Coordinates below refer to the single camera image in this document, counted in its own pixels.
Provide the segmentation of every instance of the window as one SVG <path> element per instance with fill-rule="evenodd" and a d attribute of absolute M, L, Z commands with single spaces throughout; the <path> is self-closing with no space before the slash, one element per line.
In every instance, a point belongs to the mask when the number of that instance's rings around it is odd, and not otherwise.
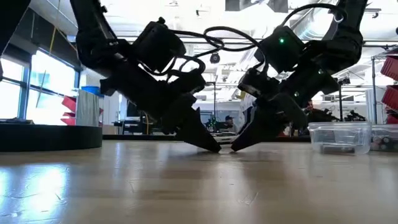
<path fill-rule="evenodd" d="M 29 90 L 26 119 L 35 124 L 65 125 L 60 119 L 68 109 L 62 105 L 63 97 L 42 92 L 39 102 L 39 92 Z"/>
<path fill-rule="evenodd" d="M 0 59 L 1 60 L 1 65 L 2 69 L 4 70 L 3 76 L 16 80 L 16 81 L 22 81 L 22 74 L 24 72 L 24 67 L 22 65 L 19 65 L 15 62 L 12 62 L 7 59 Z"/>
<path fill-rule="evenodd" d="M 18 117 L 21 87 L 5 80 L 0 82 L 0 119 Z"/>
<path fill-rule="evenodd" d="M 37 51 L 32 56 L 30 84 L 67 94 L 75 84 L 75 70 L 57 59 Z"/>

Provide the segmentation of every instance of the person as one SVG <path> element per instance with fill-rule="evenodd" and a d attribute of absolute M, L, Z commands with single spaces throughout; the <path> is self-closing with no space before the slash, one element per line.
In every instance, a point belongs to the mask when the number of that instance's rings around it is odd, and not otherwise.
<path fill-rule="evenodd" d="M 227 131 L 232 133 L 238 133 L 238 127 L 234 124 L 234 118 L 230 115 L 225 117 L 225 123 L 228 125 Z"/>

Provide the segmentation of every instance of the round black platform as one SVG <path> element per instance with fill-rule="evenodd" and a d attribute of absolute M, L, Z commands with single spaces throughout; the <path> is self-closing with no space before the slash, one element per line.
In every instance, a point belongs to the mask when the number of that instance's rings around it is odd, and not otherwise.
<path fill-rule="evenodd" d="M 102 146 L 102 128 L 0 124 L 0 151 L 61 151 Z"/>

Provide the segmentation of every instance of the wooden table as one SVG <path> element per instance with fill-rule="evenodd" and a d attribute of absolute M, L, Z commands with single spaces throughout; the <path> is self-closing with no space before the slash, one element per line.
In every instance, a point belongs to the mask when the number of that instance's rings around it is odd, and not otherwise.
<path fill-rule="evenodd" d="M 0 153 L 0 223 L 398 223 L 398 155 L 177 142 Z"/>

